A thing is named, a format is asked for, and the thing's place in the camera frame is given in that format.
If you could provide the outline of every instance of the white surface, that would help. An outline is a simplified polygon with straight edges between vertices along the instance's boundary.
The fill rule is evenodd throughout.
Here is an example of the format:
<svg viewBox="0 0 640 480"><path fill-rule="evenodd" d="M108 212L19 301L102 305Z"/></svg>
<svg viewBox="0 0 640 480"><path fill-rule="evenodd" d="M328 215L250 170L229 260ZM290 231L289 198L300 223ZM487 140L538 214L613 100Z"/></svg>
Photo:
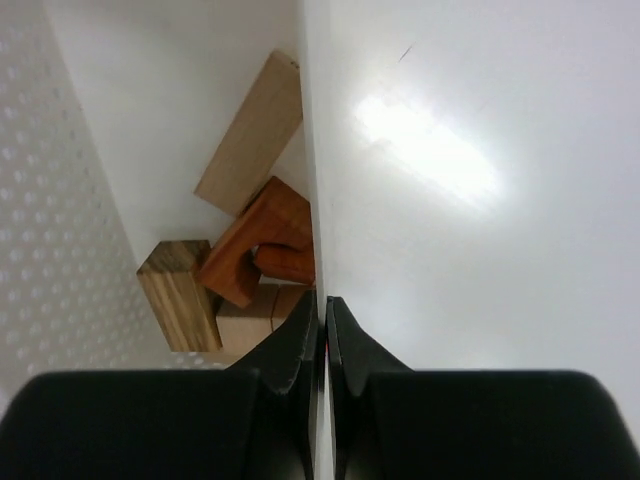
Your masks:
<svg viewBox="0 0 640 480"><path fill-rule="evenodd" d="M274 48L296 57L295 0L45 0L135 260L216 240L231 217L192 194ZM273 174L307 196L304 134Z"/></svg>
<svg viewBox="0 0 640 480"><path fill-rule="evenodd" d="M304 5L327 293L412 367L594 374L640 439L640 5Z"/></svg>
<svg viewBox="0 0 640 480"><path fill-rule="evenodd" d="M45 371L215 366L169 352L42 5L0 11L0 416Z"/></svg>

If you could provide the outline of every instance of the wood grain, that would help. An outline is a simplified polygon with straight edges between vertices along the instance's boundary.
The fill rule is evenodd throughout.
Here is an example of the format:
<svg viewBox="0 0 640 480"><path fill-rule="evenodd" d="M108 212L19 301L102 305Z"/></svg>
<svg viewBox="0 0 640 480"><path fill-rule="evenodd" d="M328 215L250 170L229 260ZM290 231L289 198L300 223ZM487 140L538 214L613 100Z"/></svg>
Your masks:
<svg viewBox="0 0 640 480"><path fill-rule="evenodd" d="M234 217L240 215L301 122L298 66L284 53L274 51L194 193Z"/></svg>
<svg viewBox="0 0 640 480"><path fill-rule="evenodd" d="M271 314L277 295L277 285L263 284L246 308L222 303L216 322L225 353L245 355L271 335Z"/></svg>
<svg viewBox="0 0 640 480"><path fill-rule="evenodd" d="M307 290L309 287L304 285L280 285L271 315L271 328L274 332L284 323Z"/></svg>
<svg viewBox="0 0 640 480"><path fill-rule="evenodd" d="M210 251L206 240L160 242L137 277L174 352L215 352L222 346L215 323L217 295L196 282Z"/></svg>
<svg viewBox="0 0 640 480"><path fill-rule="evenodd" d="M308 250L313 243L309 202L276 177L220 237L197 280L225 300L246 307L261 275L251 249L263 243L297 251Z"/></svg>
<svg viewBox="0 0 640 480"><path fill-rule="evenodd" d="M263 275L279 280L313 285L316 279L313 246L299 252L281 245L261 245L253 264Z"/></svg>

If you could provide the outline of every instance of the perforated plastic wall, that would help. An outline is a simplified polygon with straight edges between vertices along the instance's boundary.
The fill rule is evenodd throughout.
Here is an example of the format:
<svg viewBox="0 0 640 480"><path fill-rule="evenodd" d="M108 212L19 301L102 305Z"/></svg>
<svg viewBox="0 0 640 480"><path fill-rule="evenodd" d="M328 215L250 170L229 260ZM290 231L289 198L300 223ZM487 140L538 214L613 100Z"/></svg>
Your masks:
<svg viewBox="0 0 640 480"><path fill-rule="evenodd" d="M0 0L0 414L39 372L215 365L171 354L43 7Z"/></svg>

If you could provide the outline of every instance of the scratch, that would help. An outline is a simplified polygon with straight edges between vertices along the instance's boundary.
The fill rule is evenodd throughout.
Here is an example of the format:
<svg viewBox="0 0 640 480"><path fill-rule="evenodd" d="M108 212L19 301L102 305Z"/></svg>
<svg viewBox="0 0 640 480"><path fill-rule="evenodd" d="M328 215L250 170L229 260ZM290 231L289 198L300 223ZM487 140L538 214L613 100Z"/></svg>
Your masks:
<svg viewBox="0 0 640 480"><path fill-rule="evenodd" d="M411 51L414 45L415 43L412 43L411 45L409 45L409 48L407 48L405 52L402 54L402 56L400 57L400 60L398 60L398 63L400 63L404 59L404 57L407 56L407 54Z"/></svg>

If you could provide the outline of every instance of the rectangular wooden block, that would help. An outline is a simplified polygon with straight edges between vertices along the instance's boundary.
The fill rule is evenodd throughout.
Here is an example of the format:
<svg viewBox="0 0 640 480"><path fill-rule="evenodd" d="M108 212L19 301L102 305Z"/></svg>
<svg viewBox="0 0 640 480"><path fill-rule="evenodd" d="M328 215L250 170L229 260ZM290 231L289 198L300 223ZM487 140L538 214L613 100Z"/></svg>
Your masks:
<svg viewBox="0 0 640 480"><path fill-rule="evenodd" d="M215 322L219 297L195 280L210 249L206 240L160 242L138 269L140 285L174 352L222 347Z"/></svg>
<svg viewBox="0 0 640 480"><path fill-rule="evenodd" d="M258 285L246 308L223 302L216 323L225 353L245 355L271 335L271 314L278 294L277 285Z"/></svg>
<svg viewBox="0 0 640 480"><path fill-rule="evenodd" d="M276 329L284 323L298 301L310 287L306 285L280 285L278 297L271 316L271 328Z"/></svg>
<svg viewBox="0 0 640 480"><path fill-rule="evenodd" d="M238 216L302 122L300 72L274 51L205 170L195 194Z"/></svg>

